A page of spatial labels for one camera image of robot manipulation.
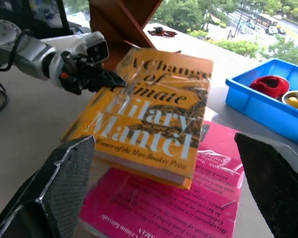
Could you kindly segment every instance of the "yellow book cover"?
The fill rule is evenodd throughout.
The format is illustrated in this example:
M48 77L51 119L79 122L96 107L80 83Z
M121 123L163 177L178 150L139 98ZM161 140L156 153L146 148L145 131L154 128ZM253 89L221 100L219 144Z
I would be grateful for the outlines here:
M116 68L127 87L97 92L63 141L93 134L95 158L190 188L212 68L207 59L132 49Z

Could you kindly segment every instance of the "magenta book cover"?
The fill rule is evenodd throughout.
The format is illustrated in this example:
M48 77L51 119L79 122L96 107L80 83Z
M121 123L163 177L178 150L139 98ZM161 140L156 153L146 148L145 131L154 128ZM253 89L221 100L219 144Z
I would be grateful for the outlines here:
M230 238L243 167L235 131L206 121L191 190L111 169L80 218L109 238Z

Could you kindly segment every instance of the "white table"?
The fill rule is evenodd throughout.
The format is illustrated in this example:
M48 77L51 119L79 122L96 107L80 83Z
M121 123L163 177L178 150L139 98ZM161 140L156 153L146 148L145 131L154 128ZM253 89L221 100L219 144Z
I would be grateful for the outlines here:
M234 129L260 134L290 145L297 153L298 146L266 127L225 105L228 87L225 79L258 64L207 42L179 33L169 40L149 36L158 49L182 50L183 54L209 58L215 63L208 99L208 107L219 113L216 118ZM48 40L59 48L68 47L75 36ZM10 102L0 113L0 212L22 183L38 170L53 148L60 144L65 129L84 110L93 96L81 96L53 87L49 82L31 78L13 67L0 72L0 80L7 88ZM261 216L246 180L237 215L234 238L273 237Z

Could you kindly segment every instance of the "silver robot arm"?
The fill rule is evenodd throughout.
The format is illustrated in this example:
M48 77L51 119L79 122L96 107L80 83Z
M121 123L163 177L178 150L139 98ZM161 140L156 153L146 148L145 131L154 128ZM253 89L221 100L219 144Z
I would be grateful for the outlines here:
M107 43L100 32L78 39L74 48L58 50L22 32L15 24L0 20L0 71L11 64L20 71L80 95L102 86L126 86L114 72L104 71L101 62L109 57Z

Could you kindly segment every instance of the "blue plastic bin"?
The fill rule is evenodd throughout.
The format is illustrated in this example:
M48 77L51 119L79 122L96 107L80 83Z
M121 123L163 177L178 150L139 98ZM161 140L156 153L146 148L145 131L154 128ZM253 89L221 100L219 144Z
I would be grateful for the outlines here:
M298 109L257 92L249 85L258 77L278 75L287 79L290 90L298 90L298 66L270 59L234 78L228 78L226 103L235 110L298 143Z

